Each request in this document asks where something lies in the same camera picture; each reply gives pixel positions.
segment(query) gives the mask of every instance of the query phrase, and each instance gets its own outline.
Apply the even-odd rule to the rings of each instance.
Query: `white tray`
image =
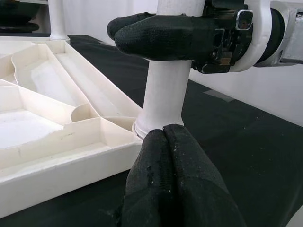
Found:
[[[129,169],[140,111],[67,42],[0,37],[0,218]]]

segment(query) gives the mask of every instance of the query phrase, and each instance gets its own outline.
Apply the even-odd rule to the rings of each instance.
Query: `black fabric-covered finger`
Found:
[[[214,51],[213,19],[187,16],[149,17],[121,28],[117,48],[154,61],[206,59]]]
[[[237,205],[208,156],[181,125],[164,127],[175,167],[185,227],[245,227]]]
[[[137,23],[138,21],[147,19],[154,15],[155,14],[150,14],[150,13],[145,12],[145,13],[139,13],[139,14],[128,16],[128,17],[121,17],[121,18],[112,20],[107,26],[107,34],[112,40],[115,40],[115,34],[121,28],[134,24],[134,23]]]
[[[170,227],[180,223],[169,145],[164,132],[150,132],[126,182],[122,227]]]

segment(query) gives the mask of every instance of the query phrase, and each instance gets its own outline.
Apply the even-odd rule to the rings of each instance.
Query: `black object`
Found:
[[[148,61],[89,36],[69,37],[80,54],[143,105]],[[209,90],[188,82],[182,112],[186,128],[219,170],[247,226],[285,227],[303,205],[303,128],[238,100],[205,94]],[[127,174],[2,218],[0,226],[115,227]]]
[[[276,50],[279,48],[285,32],[285,23],[282,15],[275,9],[271,9],[272,17],[272,28],[269,42],[267,44],[266,50],[264,51],[259,62],[265,61],[271,55],[273,55]]]
[[[219,171],[181,125],[143,141],[125,188],[122,227],[245,227]]]
[[[117,18],[107,32],[126,54],[154,61],[193,60],[192,68],[201,73],[229,72],[251,42],[253,13],[243,1],[223,6],[208,1],[203,17],[143,13]]]
[[[39,10],[39,4],[11,0],[0,1],[0,33],[31,33],[39,25],[29,23]]]

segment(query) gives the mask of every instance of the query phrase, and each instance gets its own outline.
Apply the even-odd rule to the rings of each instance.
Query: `white pole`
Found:
[[[51,40],[69,40],[65,32],[63,0],[48,0]]]
[[[205,0],[159,0],[157,14],[200,17],[204,4]],[[134,124],[138,136],[144,138],[151,130],[173,123],[183,125],[190,67],[191,61],[150,61],[143,110]]]

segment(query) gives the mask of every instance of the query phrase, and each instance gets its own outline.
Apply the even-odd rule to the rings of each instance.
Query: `black tablecloth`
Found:
[[[148,62],[89,36],[71,45],[140,106]],[[185,126],[219,169],[248,227],[284,227],[303,205],[303,128],[190,81]],[[1,227],[115,226],[127,172],[6,218]]]

